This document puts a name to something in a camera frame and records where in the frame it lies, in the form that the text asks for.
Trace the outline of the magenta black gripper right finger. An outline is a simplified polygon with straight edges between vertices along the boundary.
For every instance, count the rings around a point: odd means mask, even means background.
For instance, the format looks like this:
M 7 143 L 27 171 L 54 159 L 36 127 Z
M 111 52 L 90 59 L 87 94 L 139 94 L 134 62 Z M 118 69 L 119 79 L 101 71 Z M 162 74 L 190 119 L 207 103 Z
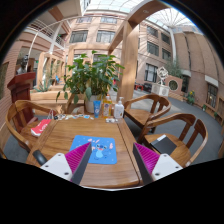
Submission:
M 168 154 L 157 154 L 138 143 L 133 144 L 133 154 L 137 161 L 144 185 L 182 169 Z

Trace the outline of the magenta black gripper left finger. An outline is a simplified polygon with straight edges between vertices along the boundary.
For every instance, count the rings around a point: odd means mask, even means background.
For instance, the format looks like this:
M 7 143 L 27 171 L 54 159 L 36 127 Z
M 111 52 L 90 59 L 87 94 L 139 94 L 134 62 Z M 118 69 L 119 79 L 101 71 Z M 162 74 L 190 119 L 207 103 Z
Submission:
M 66 154 L 57 153 L 41 169 L 79 185 L 91 153 L 91 144 L 86 143 Z

